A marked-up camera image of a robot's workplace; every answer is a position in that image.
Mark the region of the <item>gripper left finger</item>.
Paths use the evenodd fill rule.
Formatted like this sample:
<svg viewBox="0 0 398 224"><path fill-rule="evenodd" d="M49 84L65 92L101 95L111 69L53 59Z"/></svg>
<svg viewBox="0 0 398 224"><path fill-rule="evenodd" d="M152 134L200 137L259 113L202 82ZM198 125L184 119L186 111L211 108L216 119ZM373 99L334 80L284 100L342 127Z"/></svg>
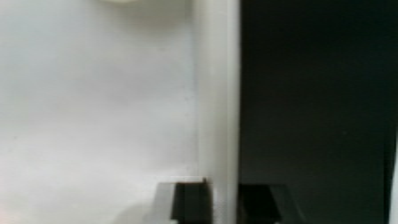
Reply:
<svg viewBox="0 0 398 224"><path fill-rule="evenodd" d="M154 224L213 224L211 191L206 181L158 184Z"/></svg>

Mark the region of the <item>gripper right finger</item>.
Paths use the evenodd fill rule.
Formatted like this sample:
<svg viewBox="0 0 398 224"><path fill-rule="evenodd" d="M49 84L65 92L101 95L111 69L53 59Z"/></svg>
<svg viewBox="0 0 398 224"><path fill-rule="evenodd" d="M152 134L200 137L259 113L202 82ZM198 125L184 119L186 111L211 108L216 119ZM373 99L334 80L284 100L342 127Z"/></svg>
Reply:
<svg viewBox="0 0 398 224"><path fill-rule="evenodd" d="M294 206L284 185L238 186L238 224L296 224Z"/></svg>

